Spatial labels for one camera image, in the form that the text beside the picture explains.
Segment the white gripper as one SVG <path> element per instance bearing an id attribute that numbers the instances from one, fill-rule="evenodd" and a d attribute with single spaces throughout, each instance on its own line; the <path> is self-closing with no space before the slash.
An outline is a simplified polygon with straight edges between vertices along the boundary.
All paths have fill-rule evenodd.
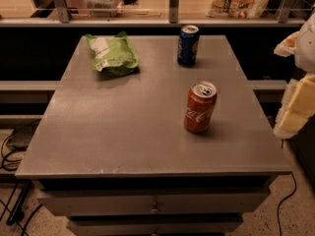
<path id="1" fill-rule="evenodd" d="M 296 67 L 307 73 L 315 73 L 315 14 L 310 16 L 299 33 L 296 31 L 279 43 L 274 53 L 282 57 L 294 54 Z M 292 138 L 314 115 L 315 74 L 307 74 L 299 81 L 291 79 L 276 117 L 275 136 L 280 139 Z"/>

